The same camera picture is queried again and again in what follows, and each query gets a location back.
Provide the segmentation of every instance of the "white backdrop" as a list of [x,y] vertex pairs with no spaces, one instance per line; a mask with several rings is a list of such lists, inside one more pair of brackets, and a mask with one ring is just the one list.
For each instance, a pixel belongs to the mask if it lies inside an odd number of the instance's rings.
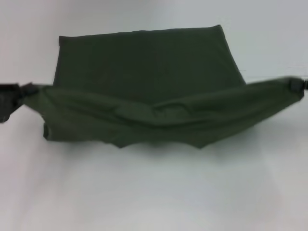
[[[58,36],[222,24],[246,81],[308,75],[305,0],[0,0],[0,82],[52,83]],[[197,150],[54,143],[0,125],[0,230],[306,231],[308,100]]]

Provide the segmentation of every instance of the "olive green cloth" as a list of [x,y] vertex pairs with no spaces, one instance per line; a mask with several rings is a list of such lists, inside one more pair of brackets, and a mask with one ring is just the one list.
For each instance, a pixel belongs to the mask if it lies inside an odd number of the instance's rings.
[[221,26],[59,42],[54,85],[25,99],[42,115],[51,141],[204,147],[304,96],[290,89],[291,77],[246,85]]

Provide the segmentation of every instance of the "white background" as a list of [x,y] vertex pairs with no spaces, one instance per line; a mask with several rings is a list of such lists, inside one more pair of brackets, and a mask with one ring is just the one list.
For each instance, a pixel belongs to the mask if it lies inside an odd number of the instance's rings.
[[[58,36],[222,24],[247,82],[308,74],[306,0],[0,0],[0,82],[52,83]],[[308,101],[197,150],[0,125],[1,231],[306,231]]]

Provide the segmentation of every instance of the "dark green textile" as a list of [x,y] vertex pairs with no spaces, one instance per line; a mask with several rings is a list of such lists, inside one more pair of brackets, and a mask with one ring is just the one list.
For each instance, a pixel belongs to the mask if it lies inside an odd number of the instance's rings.
[[54,85],[25,99],[51,141],[203,147],[304,96],[291,77],[246,85],[221,26],[59,40]]

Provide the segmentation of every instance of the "black clamp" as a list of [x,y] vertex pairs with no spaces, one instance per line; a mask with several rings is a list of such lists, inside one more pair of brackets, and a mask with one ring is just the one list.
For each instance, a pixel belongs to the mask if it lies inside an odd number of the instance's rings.
[[290,79],[290,90],[292,92],[304,92],[308,90],[308,80],[302,80],[300,78]]
[[38,92],[32,83],[23,86],[18,84],[0,84],[0,123],[6,122],[10,115],[22,106],[23,99]]
[[305,90],[308,90],[308,80],[305,80],[305,81],[304,81],[304,89],[305,89]]

